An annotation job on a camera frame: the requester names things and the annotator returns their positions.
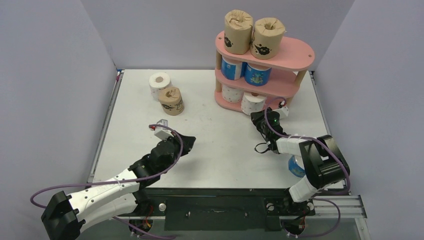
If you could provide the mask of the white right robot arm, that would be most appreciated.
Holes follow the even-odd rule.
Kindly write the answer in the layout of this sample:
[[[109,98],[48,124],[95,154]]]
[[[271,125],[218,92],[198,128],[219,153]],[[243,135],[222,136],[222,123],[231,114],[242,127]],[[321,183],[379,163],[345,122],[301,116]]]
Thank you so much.
[[[280,125],[280,114],[271,108],[253,112],[250,117],[265,140],[268,151],[302,160],[305,175],[288,189],[289,195],[282,199],[282,207],[287,213],[296,213],[302,202],[329,185],[342,180],[350,184],[349,165],[331,135],[317,138],[288,135]]]

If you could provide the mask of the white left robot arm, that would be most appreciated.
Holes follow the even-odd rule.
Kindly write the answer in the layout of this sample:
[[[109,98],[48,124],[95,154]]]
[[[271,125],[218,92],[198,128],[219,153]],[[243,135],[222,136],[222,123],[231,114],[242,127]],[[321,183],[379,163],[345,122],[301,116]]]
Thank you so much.
[[[149,201],[144,188],[160,180],[195,141],[194,136],[169,136],[106,184],[96,182],[85,190],[54,194],[41,215],[49,239],[75,240],[84,230],[115,216],[145,214]]]

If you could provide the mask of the brown paper roll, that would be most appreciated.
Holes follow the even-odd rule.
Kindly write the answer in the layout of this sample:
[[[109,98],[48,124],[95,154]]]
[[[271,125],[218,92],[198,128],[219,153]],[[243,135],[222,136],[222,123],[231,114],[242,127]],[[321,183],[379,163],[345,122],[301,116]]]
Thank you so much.
[[[284,24],[275,17],[257,20],[253,26],[250,53],[260,60],[275,57],[280,51],[280,43],[285,33]]]

